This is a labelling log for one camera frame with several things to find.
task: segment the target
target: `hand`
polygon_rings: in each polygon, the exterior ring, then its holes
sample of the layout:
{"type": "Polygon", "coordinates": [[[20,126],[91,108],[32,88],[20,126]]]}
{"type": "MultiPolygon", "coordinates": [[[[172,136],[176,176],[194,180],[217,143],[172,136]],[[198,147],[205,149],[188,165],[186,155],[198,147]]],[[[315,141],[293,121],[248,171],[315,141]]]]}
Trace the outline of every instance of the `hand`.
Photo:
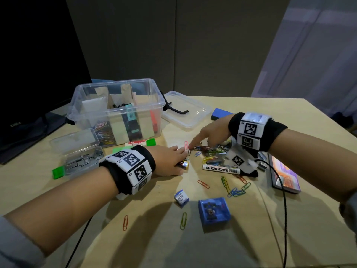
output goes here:
{"type": "Polygon", "coordinates": [[[189,144],[189,149],[192,150],[196,145],[199,144],[205,138],[208,138],[208,146],[214,147],[215,145],[221,144],[226,141],[231,133],[228,129],[228,123],[232,119],[234,114],[221,117],[216,121],[203,127],[198,135],[196,135],[191,143],[189,144]]]}
{"type": "Polygon", "coordinates": [[[180,176],[184,173],[183,169],[176,166],[187,157],[185,148],[177,149],[177,146],[167,148],[165,146],[146,146],[145,147],[153,156],[156,164],[155,174],[160,176],[180,176]]]}

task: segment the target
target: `green sticky note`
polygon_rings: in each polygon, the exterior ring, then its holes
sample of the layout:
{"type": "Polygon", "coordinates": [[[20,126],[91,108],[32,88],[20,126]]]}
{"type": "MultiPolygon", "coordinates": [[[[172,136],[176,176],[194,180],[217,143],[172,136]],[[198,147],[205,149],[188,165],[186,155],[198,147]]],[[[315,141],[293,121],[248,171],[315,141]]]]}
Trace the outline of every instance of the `green sticky note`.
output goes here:
{"type": "Polygon", "coordinates": [[[122,151],[123,149],[131,149],[133,146],[123,146],[123,147],[119,147],[119,148],[113,148],[113,153],[117,153],[122,151]]]}
{"type": "Polygon", "coordinates": [[[53,179],[57,180],[65,175],[65,168],[63,166],[57,167],[54,170],[52,170],[52,174],[53,174],[53,179]]]}
{"type": "Polygon", "coordinates": [[[156,146],[156,141],[154,138],[146,140],[147,146],[156,146]]]}

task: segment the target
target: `blue eraser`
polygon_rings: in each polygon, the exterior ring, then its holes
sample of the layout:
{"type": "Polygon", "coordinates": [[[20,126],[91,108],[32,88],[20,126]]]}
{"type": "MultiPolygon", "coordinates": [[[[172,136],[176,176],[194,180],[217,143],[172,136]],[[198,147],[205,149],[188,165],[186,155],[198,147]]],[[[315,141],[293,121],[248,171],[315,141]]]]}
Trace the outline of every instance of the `blue eraser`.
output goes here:
{"type": "Polygon", "coordinates": [[[231,219],[231,213],[224,198],[199,200],[199,213],[202,225],[228,222],[231,219]]]}
{"type": "Polygon", "coordinates": [[[212,113],[211,120],[217,120],[217,119],[220,119],[221,117],[225,117],[230,114],[232,114],[232,113],[222,110],[222,109],[219,109],[219,108],[216,108],[212,113]]]}
{"type": "Polygon", "coordinates": [[[175,200],[177,201],[177,203],[183,207],[186,205],[187,202],[189,202],[189,197],[186,195],[186,193],[184,192],[184,190],[180,190],[175,194],[175,200]]]}

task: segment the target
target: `gray sleeve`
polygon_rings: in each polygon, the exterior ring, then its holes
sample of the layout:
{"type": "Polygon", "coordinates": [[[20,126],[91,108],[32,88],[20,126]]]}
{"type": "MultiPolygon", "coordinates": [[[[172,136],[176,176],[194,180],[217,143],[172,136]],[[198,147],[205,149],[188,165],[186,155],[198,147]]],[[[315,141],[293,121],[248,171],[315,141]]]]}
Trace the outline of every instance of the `gray sleeve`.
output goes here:
{"type": "Polygon", "coordinates": [[[0,267],[34,268],[45,264],[42,251],[0,216],[0,267]]]}
{"type": "Polygon", "coordinates": [[[340,213],[346,225],[355,233],[357,243],[357,192],[344,204],[340,204],[340,213]]]}

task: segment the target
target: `computer monitor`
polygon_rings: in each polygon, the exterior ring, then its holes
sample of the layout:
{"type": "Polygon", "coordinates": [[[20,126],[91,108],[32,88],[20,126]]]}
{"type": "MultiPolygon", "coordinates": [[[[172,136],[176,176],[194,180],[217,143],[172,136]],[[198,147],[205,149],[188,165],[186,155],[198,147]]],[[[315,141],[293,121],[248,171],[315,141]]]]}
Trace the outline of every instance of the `computer monitor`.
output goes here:
{"type": "Polygon", "coordinates": [[[8,0],[3,24],[0,163],[59,128],[49,113],[91,77],[66,0],[8,0]]]}

